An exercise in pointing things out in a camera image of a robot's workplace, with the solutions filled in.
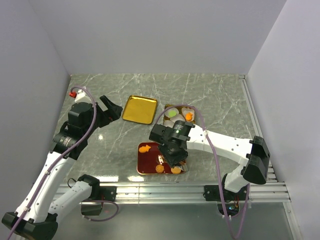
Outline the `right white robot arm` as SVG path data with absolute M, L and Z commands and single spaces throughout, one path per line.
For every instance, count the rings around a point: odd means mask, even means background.
M 178 120 L 173 127 L 155 124 L 149 140 L 158 144 L 160 153 L 172 168 L 180 166 L 187 158 L 188 150 L 211 153 L 238 163 L 220 187 L 220 194 L 226 200 L 231 200 L 247 184 L 264 185 L 267 182 L 271 154 L 260 136 L 236 138 Z

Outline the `green round cookie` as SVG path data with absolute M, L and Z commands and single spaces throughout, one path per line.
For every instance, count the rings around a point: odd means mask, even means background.
M 169 118 L 172 118 L 172 117 L 176 116 L 177 113 L 176 113 L 175 110 L 170 110 L 170 111 L 167 113 L 167 115 L 168 115 Z

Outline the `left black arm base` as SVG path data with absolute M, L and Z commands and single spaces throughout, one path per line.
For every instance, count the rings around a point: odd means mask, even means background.
M 81 214 L 87 219 L 109 219 L 117 213 L 116 186 L 100 187 L 97 197 L 91 201 L 86 200 L 80 205 Z

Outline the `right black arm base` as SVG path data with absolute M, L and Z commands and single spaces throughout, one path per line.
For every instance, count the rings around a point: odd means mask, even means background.
M 240 201 L 245 201 L 247 199 L 247 193 L 247 186 L 242 187 L 238 193 L 223 190 L 223 197 L 228 216 L 234 218 L 241 212 Z M 219 213 L 224 215 L 218 185 L 205 185 L 203 197 L 207 202 L 217 202 L 217 209 Z

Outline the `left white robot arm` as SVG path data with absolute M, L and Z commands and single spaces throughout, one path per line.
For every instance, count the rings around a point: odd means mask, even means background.
M 75 100 L 58 134 L 53 138 L 44 167 L 27 197 L 14 212 L 4 214 L 1 222 L 12 234 L 28 240 L 51 240 L 59 223 L 83 201 L 103 203 L 100 180 L 84 174 L 61 197 L 54 196 L 71 167 L 87 147 L 88 139 L 97 128 L 118 120 L 123 108 L 105 95 L 99 98 L 102 110 L 89 97 Z

